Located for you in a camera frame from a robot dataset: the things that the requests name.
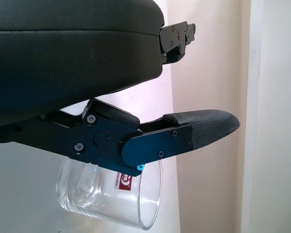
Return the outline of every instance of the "black plastic part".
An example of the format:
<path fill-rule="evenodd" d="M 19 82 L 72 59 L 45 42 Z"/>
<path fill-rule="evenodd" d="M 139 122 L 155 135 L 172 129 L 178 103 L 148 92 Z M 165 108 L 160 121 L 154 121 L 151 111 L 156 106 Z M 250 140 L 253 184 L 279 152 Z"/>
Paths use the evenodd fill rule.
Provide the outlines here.
<path fill-rule="evenodd" d="M 177 137 L 173 136 L 174 131 L 177 131 Z M 186 141 L 191 134 L 192 127 L 185 124 L 135 136 L 123 146 L 123 160 L 131 166 L 138 166 L 192 151 L 193 144 Z"/>
<path fill-rule="evenodd" d="M 126 125 L 136 130 L 139 128 L 139 118 L 111 104 L 104 103 L 97 99 L 92 99 L 87 103 L 87 107 L 89 112 L 93 114 L 98 114 L 101 117 L 114 120 L 122 125 Z"/>
<path fill-rule="evenodd" d="M 0 125 L 121 90 L 161 72 L 158 36 L 0 32 Z"/>
<path fill-rule="evenodd" d="M 158 36 L 163 25 L 163 13 L 153 0 L 0 0 L 0 31 L 104 30 Z"/>
<path fill-rule="evenodd" d="M 240 127 L 237 117 L 220 110 L 173 113 L 163 117 L 177 125 L 190 124 L 192 126 L 191 140 L 194 150 L 218 141 Z"/>
<path fill-rule="evenodd" d="M 188 44 L 195 40 L 195 24 L 187 22 L 163 27 L 160 33 L 162 63 L 170 64 L 180 61 L 185 55 Z"/>
<path fill-rule="evenodd" d="M 62 116 L 66 115 L 62 120 L 56 116 L 58 114 L 45 116 L 47 120 L 34 117 L 1 128 L 0 142 L 14 141 L 132 176 L 141 174 L 136 166 L 127 165 L 120 153 L 120 141 L 141 132 L 100 116 L 96 116 L 94 125 L 89 125 L 86 121 L 92 114 L 89 112 L 81 121 L 81 116 L 72 116 L 77 120 L 77 127 L 70 128 L 65 125 L 69 114 L 61 112 Z M 75 151 L 77 143 L 83 144 L 82 151 Z"/>

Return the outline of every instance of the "textured fabric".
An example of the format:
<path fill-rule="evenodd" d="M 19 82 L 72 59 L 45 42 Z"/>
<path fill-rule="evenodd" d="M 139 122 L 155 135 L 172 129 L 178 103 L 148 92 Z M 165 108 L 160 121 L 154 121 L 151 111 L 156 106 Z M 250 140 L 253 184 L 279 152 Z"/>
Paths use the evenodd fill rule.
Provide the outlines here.
<path fill-rule="evenodd" d="M 240 126 L 233 114 L 221 110 L 200 110 L 163 116 L 177 125 L 192 126 L 193 149 L 207 146 L 231 134 Z"/>

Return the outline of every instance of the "bolt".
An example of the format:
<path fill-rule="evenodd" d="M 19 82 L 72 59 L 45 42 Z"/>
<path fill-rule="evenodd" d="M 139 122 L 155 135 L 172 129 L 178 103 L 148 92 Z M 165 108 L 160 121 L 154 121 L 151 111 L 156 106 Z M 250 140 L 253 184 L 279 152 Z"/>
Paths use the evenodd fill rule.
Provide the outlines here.
<path fill-rule="evenodd" d="M 74 145 L 74 149 L 78 152 L 82 151 L 84 149 L 84 145 L 82 143 L 77 143 Z"/>
<path fill-rule="evenodd" d="M 137 170 L 138 171 L 143 171 L 144 168 L 145 168 L 145 165 L 144 164 L 137 166 Z"/>
<path fill-rule="evenodd" d="M 163 158 L 163 157 L 165 157 L 165 152 L 164 151 L 160 151 L 158 153 L 158 156 L 159 156 L 160 159 Z"/>
<path fill-rule="evenodd" d="M 186 135 L 185 142 L 190 143 L 192 141 L 191 135 Z"/>
<path fill-rule="evenodd" d="M 173 131 L 173 137 L 174 138 L 178 137 L 178 135 L 179 135 L 179 132 L 177 130 Z"/>
<path fill-rule="evenodd" d="M 88 115 L 86 120 L 88 123 L 93 124 L 96 121 L 96 117 L 94 115 Z"/>

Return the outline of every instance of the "beige wall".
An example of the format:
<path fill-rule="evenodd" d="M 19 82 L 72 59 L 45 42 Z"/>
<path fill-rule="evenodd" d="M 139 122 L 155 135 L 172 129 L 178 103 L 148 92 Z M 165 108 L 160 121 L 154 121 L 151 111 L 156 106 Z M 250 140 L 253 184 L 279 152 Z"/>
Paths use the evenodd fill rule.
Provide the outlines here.
<path fill-rule="evenodd" d="M 243 17 L 249 17 L 245 2 L 168 1 L 170 24 L 196 24 L 195 41 L 183 61 L 172 65 L 175 112 L 221 109 L 235 114 L 242 123 L 227 138 L 177 157 L 183 233 L 240 232 L 236 221 L 241 213 L 243 144 L 239 140 L 244 139 L 248 60 L 248 28 L 241 29 L 242 25 L 248 27 L 248 20 L 242 20 L 242 10 Z"/>

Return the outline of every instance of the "white wall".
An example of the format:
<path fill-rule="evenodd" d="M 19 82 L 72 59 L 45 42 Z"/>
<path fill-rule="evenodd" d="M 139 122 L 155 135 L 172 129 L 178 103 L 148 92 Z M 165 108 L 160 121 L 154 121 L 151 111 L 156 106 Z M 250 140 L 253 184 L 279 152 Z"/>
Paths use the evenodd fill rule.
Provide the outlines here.
<path fill-rule="evenodd" d="M 251 9 L 256 14 L 260 10 Z M 246 134 L 245 141 L 253 152 L 245 158 L 245 168 L 252 163 L 253 179 L 246 190 L 252 193 L 251 201 L 243 202 L 251 208 L 249 218 L 243 218 L 242 233 L 291 233 L 291 0 L 264 0 L 262 10 L 261 51 L 256 51 L 259 82 L 248 88 L 248 101 L 258 101 L 256 132 Z M 256 77 L 249 76 L 248 83 L 252 79 Z M 247 120 L 253 114 L 247 111 Z M 244 179 L 246 186 L 250 179 Z"/>
<path fill-rule="evenodd" d="M 244 119 L 240 111 L 245 112 L 245 108 L 240 108 L 240 102 L 245 102 L 246 93 L 243 98 L 240 90 L 246 90 L 247 63 L 242 81 L 241 1 L 169 0 L 168 15 L 170 23 L 196 24 L 195 41 L 187 47 L 183 60 L 172 64 L 175 112 L 221 109 Z M 183 233 L 235 232 L 242 191 L 242 168 L 237 170 L 238 157 L 243 156 L 243 150 L 238 154 L 241 134 L 243 129 L 205 148 L 177 156 Z M 236 190 L 239 174 L 241 187 Z"/>

